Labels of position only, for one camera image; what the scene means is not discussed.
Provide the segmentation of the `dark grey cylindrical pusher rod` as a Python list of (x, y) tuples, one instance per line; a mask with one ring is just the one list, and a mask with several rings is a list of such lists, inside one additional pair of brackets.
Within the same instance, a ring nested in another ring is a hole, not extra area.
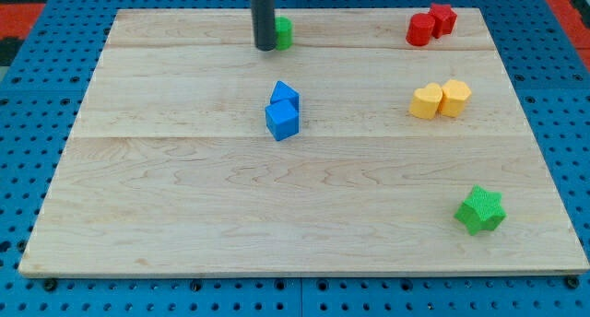
[(274, 0), (250, 0), (254, 45), (260, 51), (277, 46)]

